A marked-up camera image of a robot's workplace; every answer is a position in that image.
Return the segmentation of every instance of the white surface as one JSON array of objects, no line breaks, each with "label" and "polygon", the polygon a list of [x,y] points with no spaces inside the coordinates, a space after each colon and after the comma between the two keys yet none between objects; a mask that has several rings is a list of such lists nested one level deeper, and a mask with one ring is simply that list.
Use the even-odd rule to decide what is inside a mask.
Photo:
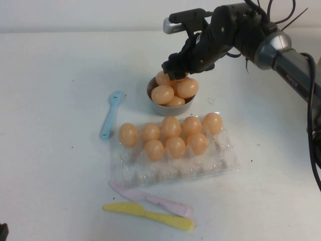
[{"label": "white surface", "polygon": [[[161,30],[164,18],[172,13],[195,8],[213,11],[221,5],[241,2],[243,0],[0,0],[0,33]],[[260,2],[267,10],[269,0]],[[321,27],[321,1],[296,2],[294,16],[309,9],[292,27]],[[274,0],[271,19],[284,19],[291,9],[291,0]]]},{"label": "white surface", "polygon": [[[288,33],[294,48],[320,57],[321,29]],[[107,185],[111,150],[98,136],[107,98],[115,89],[127,94],[118,125],[160,121],[146,105],[146,85],[185,38],[0,35],[0,222],[9,225],[8,241],[318,240],[306,103],[276,73],[249,64],[248,74],[244,58],[225,57],[195,75],[199,94],[181,116],[221,111],[240,171],[143,189],[190,205],[195,230],[102,210],[126,200]]]}]

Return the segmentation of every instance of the pink plastic knife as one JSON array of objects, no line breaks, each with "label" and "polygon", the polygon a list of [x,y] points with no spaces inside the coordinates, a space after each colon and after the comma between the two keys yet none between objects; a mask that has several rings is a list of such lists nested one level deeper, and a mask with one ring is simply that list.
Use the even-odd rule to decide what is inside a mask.
[{"label": "pink plastic knife", "polygon": [[114,181],[109,181],[108,183],[116,192],[133,202],[145,200],[182,217],[189,217],[192,213],[191,208],[184,204],[169,201],[139,190],[125,189],[121,184]]}]

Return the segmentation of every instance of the orange egg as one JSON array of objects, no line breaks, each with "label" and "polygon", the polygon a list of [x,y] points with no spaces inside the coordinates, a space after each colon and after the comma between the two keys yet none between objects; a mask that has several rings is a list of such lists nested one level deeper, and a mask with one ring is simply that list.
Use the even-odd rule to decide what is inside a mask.
[{"label": "orange egg", "polygon": [[118,139],[126,147],[133,147],[138,140],[138,130],[131,123],[125,123],[119,128]]},{"label": "orange egg", "polygon": [[206,136],[202,133],[196,133],[189,136],[187,143],[192,147],[192,150],[196,155],[203,154],[209,145]]},{"label": "orange egg", "polygon": [[164,74],[163,71],[160,71],[156,75],[156,83],[158,85],[168,85],[168,86],[173,86],[176,81],[175,80],[170,80],[170,77],[168,74]]},{"label": "orange egg", "polygon": [[174,84],[174,85],[172,86],[173,91],[174,91],[174,95],[177,95],[177,88],[178,88],[178,86],[179,86],[179,83],[176,83],[176,84]]},{"label": "orange egg", "polygon": [[178,137],[181,133],[181,124],[174,116],[167,116],[162,121],[162,132],[166,138]]},{"label": "orange egg", "polygon": [[141,137],[144,141],[157,140],[161,134],[158,126],[154,123],[146,123],[140,130]]},{"label": "orange egg", "polygon": [[182,98],[179,98],[177,96],[174,96],[174,98],[168,102],[167,104],[165,104],[165,106],[167,107],[178,107],[178,106],[182,106],[185,104],[185,100]]},{"label": "orange egg", "polygon": [[199,84],[197,80],[192,78],[187,78],[181,82],[177,87],[177,94],[179,97],[186,99],[194,96],[199,90]]},{"label": "orange egg", "polygon": [[170,86],[160,85],[152,90],[151,99],[156,104],[166,104],[174,98],[174,90]]},{"label": "orange egg", "polygon": [[219,114],[209,113],[204,117],[203,128],[209,130],[211,134],[217,134],[221,131],[223,122]]},{"label": "orange egg", "polygon": [[201,132],[202,122],[195,116],[187,117],[183,122],[183,133],[187,136]]},{"label": "orange egg", "polygon": [[185,142],[180,137],[169,138],[166,141],[166,147],[168,148],[172,158],[174,159],[181,158],[186,151]]},{"label": "orange egg", "polygon": [[144,150],[148,159],[152,162],[159,161],[164,154],[164,146],[159,140],[148,141],[144,146]]}]

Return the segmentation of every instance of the white table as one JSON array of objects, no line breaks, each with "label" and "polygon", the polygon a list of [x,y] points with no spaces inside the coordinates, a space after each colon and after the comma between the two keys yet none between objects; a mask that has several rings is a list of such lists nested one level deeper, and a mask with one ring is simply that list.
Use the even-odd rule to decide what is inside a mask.
[{"label": "white table", "polygon": [[[321,29],[287,32],[297,51],[319,59]],[[180,116],[221,111],[240,171],[143,188],[193,207],[195,230],[102,210],[126,201],[107,184],[111,150],[98,137],[107,98],[116,89],[127,94],[117,125],[161,121],[147,104],[146,84],[185,39],[162,32],[0,35],[0,222],[9,225],[8,241],[320,239],[306,103],[275,72],[249,63],[248,74],[244,58],[225,57],[193,76],[200,91]]]}]

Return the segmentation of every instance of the egg carton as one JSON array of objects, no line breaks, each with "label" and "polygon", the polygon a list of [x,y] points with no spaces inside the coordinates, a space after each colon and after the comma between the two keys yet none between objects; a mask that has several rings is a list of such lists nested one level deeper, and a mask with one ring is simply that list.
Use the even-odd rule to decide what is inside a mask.
[{"label": "egg carton", "polygon": [[[196,117],[203,122],[205,116]],[[179,119],[179,121],[182,126],[184,119]],[[161,122],[155,124],[161,129]],[[143,126],[144,124],[137,125],[139,132]],[[202,133],[208,139],[208,148],[205,153],[195,155],[192,148],[187,145],[184,156],[173,159],[169,150],[165,148],[162,159],[157,162],[151,162],[148,159],[143,149],[145,142],[141,137],[134,147],[129,148],[123,146],[115,135],[111,147],[111,179],[124,186],[134,187],[239,170],[227,131],[222,128],[215,135],[208,130],[202,130]],[[183,140],[186,139],[184,134],[180,136]],[[159,140],[165,147],[166,139],[162,135],[162,131]]]}]

